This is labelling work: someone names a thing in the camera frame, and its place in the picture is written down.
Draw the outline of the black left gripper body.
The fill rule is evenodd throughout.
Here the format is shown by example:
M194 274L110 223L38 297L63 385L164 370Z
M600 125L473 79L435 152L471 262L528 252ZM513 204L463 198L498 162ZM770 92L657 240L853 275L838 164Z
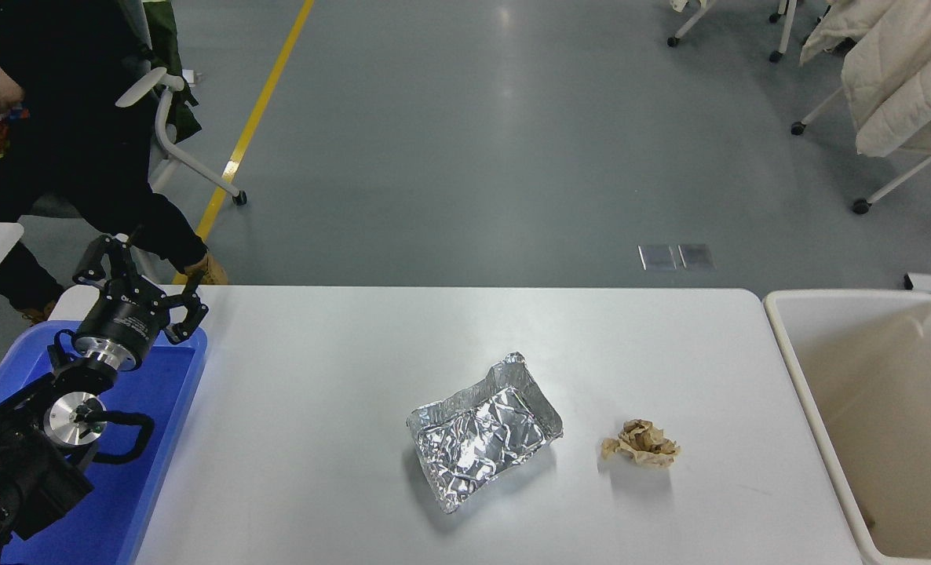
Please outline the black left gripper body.
M150 308L103 296L78 326L73 346L84 355L93 344L110 342L133 358L145 358L161 329L159 315Z

